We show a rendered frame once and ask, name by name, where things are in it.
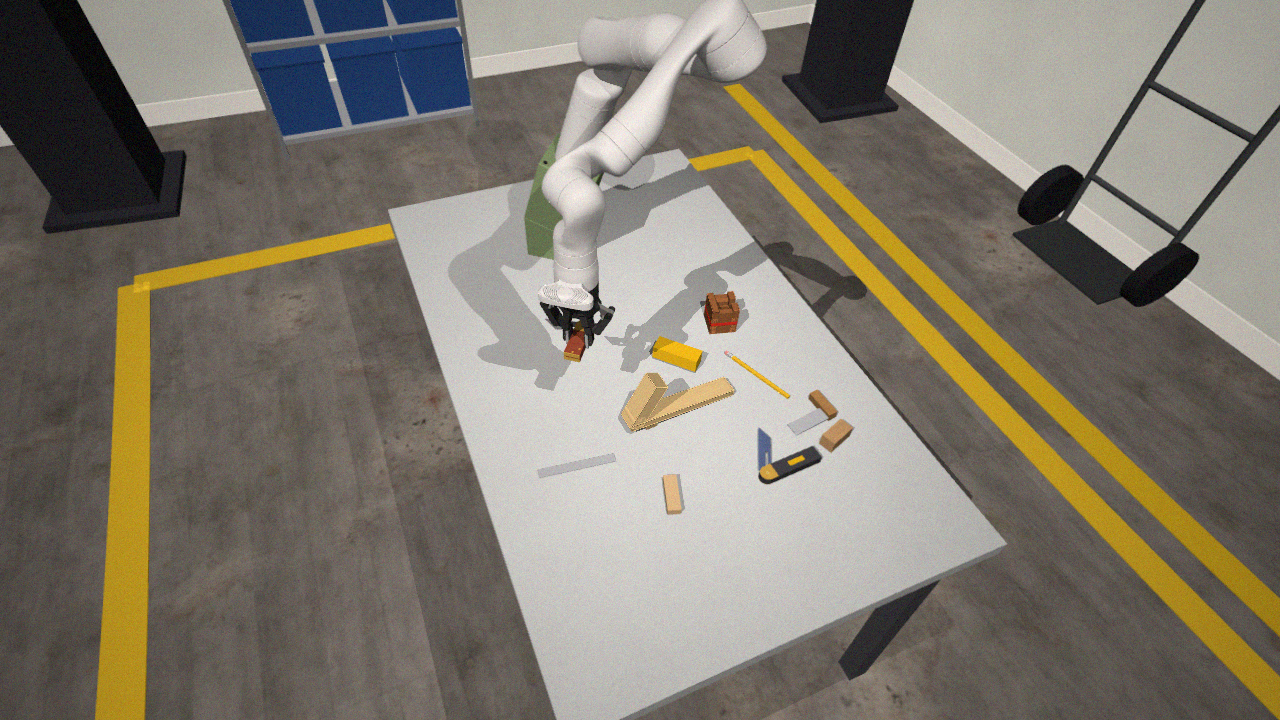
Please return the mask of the grey flat bar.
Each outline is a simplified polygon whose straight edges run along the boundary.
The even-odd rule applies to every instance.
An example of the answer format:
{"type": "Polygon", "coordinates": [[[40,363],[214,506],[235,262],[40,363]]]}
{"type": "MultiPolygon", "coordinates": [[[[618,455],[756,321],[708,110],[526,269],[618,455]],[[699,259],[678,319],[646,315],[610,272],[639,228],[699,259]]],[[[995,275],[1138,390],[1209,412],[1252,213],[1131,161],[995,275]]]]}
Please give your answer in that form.
{"type": "Polygon", "coordinates": [[[575,462],[566,462],[552,468],[538,469],[539,478],[552,477],[566,471],[575,471],[584,468],[593,468],[607,462],[616,462],[614,454],[607,454],[598,457],[589,457],[575,462]]]}

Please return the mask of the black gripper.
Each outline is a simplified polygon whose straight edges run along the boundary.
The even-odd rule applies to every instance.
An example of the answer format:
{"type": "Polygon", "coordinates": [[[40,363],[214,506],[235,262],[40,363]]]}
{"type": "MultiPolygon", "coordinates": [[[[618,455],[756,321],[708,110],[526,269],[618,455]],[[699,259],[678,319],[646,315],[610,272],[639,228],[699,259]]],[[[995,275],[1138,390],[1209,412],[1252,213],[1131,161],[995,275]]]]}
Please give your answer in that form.
{"type": "Polygon", "coordinates": [[[585,348],[593,346],[594,334],[602,334],[602,332],[605,329],[605,325],[608,325],[609,322],[612,320],[612,316],[614,314],[614,307],[613,306],[605,307],[604,305],[602,305],[602,300],[599,299],[599,281],[596,287],[589,291],[589,293],[593,295],[593,309],[588,311],[558,306],[561,309],[559,310],[556,305],[543,304],[540,301],[540,306],[543,311],[547,314],[552,325],[561,325],[566,345],[568,343],[570,337],[573,333],[573,323],[571,323],[572,318],[581,320],[581,325],[585,332],[584,334],[585,348]],[[561,311],[563,313],[563,316],[561,311]],[[602,319],[598,323],[594,323],[593,316],[598,311],[600,313],[602,319]]]}

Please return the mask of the yellow rectangular block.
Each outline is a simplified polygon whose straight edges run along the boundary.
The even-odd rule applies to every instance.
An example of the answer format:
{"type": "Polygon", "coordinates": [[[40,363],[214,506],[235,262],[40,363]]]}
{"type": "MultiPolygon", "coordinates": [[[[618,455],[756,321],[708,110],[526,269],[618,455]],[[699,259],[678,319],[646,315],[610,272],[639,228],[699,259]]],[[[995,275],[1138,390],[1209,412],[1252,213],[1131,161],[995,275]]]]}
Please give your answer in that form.
{"type": "Polygon", "coordinates": [[[653,346],[652,357],[695,373],[701,363],[701,350],[659,336],[653,346]]]}

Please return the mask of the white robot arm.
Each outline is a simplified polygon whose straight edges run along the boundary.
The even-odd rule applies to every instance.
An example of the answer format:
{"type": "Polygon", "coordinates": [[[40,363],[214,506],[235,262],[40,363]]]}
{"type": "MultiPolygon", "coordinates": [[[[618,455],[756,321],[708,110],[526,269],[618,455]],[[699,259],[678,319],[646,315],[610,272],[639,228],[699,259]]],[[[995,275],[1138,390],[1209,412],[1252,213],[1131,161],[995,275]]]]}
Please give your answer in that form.
{"type": "Polygon", "coordinates": [[[579,31],[577,46],[593,69],[576,79],[556,163],[541,182],[544,197],[563,219],[553,231],[556,283],[541,286],[538,299],[588,311],[589,291],[599,281],[596,234],[605,214],[604,193],[591,178],[625,176],[652,149],[680,76],[718,83],[744,79],[762,67],[767,44],[742,0],[707,0],[689,20],[672,13],[593,17],[579,31]],[[612,118],[632,70],[649,74],[612,118]]]}

